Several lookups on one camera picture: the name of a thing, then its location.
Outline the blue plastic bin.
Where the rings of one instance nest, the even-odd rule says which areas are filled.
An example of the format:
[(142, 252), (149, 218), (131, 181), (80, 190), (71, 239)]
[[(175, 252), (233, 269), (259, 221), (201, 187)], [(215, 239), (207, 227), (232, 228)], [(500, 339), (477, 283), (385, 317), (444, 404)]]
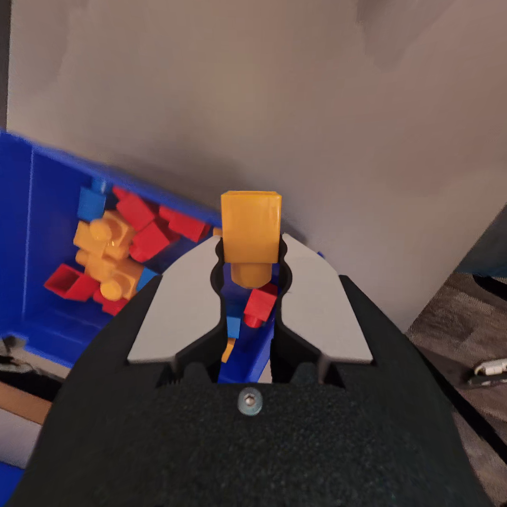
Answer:
[(42, 147), (1, 130), (1, 337), (71, 368), (112, 319), (99, 304), (72, 302), (43, 284), (61, 265), (79, 269), (79, 222), (116, 211), (119, 188), (219, 227), (219, 212), (115, 169)]
[(23, 473), (22, 468), (1, 462), (1, 506), (4, 506), (12, 496)]

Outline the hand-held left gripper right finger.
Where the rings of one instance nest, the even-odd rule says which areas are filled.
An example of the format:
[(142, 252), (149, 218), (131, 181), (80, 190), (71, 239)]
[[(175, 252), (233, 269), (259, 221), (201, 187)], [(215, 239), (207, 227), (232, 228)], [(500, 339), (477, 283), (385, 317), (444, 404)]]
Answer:
[(299, 365), (319, 381), (333, 364), (371, 365), (373, 355), (339, 274), (318, 253), (284, 233), (272, 340), (272, 380), (290, 381)]

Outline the yellow mega block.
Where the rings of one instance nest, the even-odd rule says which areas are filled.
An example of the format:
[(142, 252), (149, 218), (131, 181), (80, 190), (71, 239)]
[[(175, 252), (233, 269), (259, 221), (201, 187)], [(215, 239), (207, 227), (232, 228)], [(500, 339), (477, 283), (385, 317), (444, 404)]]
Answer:
[(237, 285), (255, 289), (271, 280), (278, 262), (282, 196), (271, 191), (221, 195), (224, 260)]

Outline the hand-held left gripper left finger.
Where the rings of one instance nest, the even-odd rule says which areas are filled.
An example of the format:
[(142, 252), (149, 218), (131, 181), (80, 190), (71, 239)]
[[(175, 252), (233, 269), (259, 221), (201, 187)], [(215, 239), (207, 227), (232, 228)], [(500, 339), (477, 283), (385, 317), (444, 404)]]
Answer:
[(223, 239), (211, 236), (162, 274), (136, 339), (130, 364), (168, 364), (182, 376), (193, 363), (217, 381), (227, 345)]

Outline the wood-edged grey table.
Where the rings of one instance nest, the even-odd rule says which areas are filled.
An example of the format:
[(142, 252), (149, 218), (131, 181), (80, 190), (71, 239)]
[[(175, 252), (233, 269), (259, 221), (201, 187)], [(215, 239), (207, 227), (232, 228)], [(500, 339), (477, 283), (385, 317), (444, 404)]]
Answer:
[(1, 462), (26, 469), (51, 406), (1, 382)]

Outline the pile of blocks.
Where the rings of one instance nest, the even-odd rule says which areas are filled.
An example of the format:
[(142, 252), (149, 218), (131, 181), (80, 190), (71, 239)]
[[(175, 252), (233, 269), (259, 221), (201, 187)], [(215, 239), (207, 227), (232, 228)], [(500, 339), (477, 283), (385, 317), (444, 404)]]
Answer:
[(37, 273), (54, 296), (41, 323), (55, 336), (48, 355), (74, 366), (112, 319), (153, 278), (195, 246), (219, 235), (214, 222), (175, 204), (146, 200), (118, 186), (57, 188), (41, 218)]

